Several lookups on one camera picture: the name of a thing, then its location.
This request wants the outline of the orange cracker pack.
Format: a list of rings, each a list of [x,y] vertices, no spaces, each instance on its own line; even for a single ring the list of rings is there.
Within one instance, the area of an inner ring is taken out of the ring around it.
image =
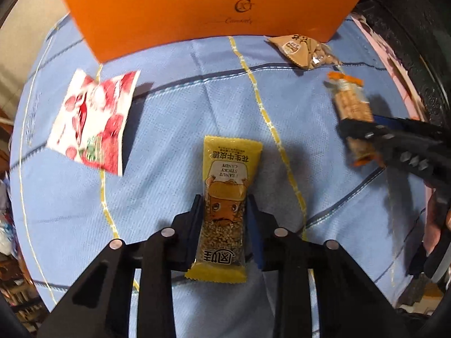
[[[374,122],[369,100],[363,94],[364,82],[342,72],[328,72],[328,81],[333,89],[333,103],[341,124],[345,119]],[[379,166],[384,164],[373,145],[363,140],[344,137],[351,152],[352,164],[364,166],[375,161]]]

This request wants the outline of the yellow peanut candy bar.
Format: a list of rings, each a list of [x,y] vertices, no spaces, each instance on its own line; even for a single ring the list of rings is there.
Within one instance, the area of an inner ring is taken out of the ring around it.
[[[185,277],[201,282],[247,281],[245,207],[262,143],[206,136],[203,141],[204,211],[194,262]]]

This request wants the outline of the pink cloth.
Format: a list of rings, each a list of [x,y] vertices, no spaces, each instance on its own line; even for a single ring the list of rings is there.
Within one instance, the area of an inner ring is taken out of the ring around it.
[[[368,25],[366,19],[362,15],[351,13],[351,20],[353,20],[360,31],[365,35],[372,48],[378,54],[379,59],[393,79],[410,118],[422,122],[429,122],[421,96],[411,81],[407,70],[397,58],[391,46],[380,34],[376,33]]]

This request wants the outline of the brown peanut snack bag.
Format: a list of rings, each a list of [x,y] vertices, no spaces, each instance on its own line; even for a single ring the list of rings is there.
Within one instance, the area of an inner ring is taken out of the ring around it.
[[[307,36],[291,34],[280,37],[266,37],[266,39],[292,63],[304,70],[313,70],[320,66],[340,66],[342,64],[328,45]]]

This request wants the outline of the blue checked tablecloth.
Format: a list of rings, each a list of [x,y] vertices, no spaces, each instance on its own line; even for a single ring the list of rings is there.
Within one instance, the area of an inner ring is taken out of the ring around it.
[[[50,147],[77,70],[139,74],[123,134],[123,173],[102,172]],[[70,286],[114,237],[147,240],[203,192],[206,136],[258,141],[250,192],[262,211],[312,243],[338,241],[390,304],[410,283],[423,238],[426,189],[376,163],[355,167],[337,131],[327,68],[305,71],[264,37],[168,44],[98,63],[75,23],[46,36],[15,116],[11,201],[17,236],[49,314],[39,337],[85,337],[99,303],[57,313]]]

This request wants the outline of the strawberry white snack bag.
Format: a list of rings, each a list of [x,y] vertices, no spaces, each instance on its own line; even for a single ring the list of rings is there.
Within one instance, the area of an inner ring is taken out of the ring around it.
[[[98,82],[76,70],[47,148],[84,166],[123,176],[123,133],[140,74],[131,71]]]

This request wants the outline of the orange cardboard box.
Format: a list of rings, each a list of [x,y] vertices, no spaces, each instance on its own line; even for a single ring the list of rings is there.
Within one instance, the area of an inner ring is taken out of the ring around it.
[[[105,63],[179,41],[302,34],[326,42],[359,0],[64,0]]]

